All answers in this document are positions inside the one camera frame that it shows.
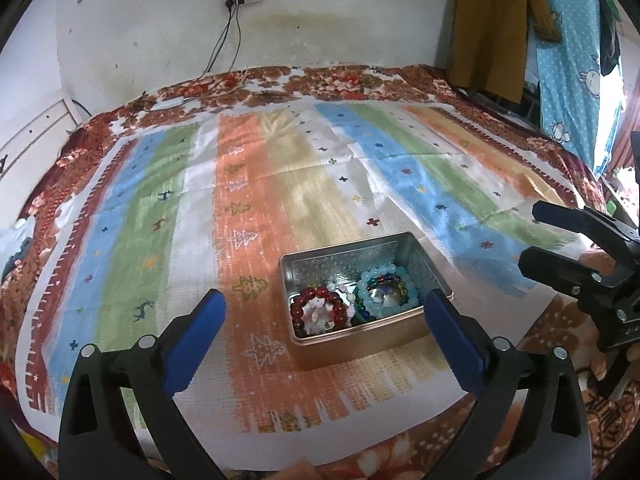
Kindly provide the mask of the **silver metal tin box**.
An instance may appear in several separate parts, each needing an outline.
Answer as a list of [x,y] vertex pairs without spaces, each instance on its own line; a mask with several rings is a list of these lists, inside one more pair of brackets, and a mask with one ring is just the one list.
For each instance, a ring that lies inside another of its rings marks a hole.
[[293,356],[305,370],[424,336],[427,293],[452,296],[410,232],[284,255],[279,270]]

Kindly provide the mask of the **floral brown bedsheet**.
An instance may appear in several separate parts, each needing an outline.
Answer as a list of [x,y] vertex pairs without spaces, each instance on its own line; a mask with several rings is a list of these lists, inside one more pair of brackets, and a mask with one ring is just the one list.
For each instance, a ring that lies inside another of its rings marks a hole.
[[[576,156],[560,144],[528,134],[463,99],[434,68],[274,66],[209,76],[140,96],[77,128],[54,165],[24,201],[22,211],[34,237],[24,258],[1,286],[1,380],[16,396],[27,420],[20,399],[17,359],[23,334],[32,327],[27,312],[29,301],[51,258],[58,234],[56,224],[64,207],[88,185],[107,152],[119,140],[140,133],[191,125],[219,113],[303,100],[441,106],[448,119],[465,126],[485,145],[535,171],[558,193],[558,199],[549,202],[597,210],[605,207],[599,182]],[[546,352],[562,346],[583,370],[596,350],[596,331],[570,300],[551,289],[550,292],[547,307],[521,339],[497,334],[528,351]],[[318,431],[266,434],[200,431],[190,425],[214,459],[234,471],[277,469],[306,458],[344,479],[416,479],[444,454],[471,406],[471,399],[461,391],[460,399],[445,411],[387,437],[378,434],[370,422],[332,422]],[[58,436],[49,437],[35,426],[32,429],[48,440]]]

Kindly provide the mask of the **white headboard cabinet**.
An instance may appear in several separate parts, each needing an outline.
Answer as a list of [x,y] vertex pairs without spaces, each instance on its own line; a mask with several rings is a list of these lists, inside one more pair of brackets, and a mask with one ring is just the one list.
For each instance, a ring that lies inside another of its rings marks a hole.
[[29,196],[81,123],[75,104],[60,96],[1,148],[1,197]]

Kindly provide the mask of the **blue cartoon curtain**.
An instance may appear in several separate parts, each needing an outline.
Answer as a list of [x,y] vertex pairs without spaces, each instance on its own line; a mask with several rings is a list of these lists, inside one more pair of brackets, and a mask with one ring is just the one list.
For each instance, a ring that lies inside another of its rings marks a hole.
[[599,1],[548,1],[561,41],[536,42],[540,126],[594,171],[600,164]]

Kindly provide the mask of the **brown hanging coat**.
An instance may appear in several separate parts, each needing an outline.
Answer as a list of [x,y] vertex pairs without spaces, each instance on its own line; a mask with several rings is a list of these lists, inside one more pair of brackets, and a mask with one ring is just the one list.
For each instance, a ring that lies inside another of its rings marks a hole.
[[548,0],[454,0],[450,84],[520,102],[529,29],[562,40]]

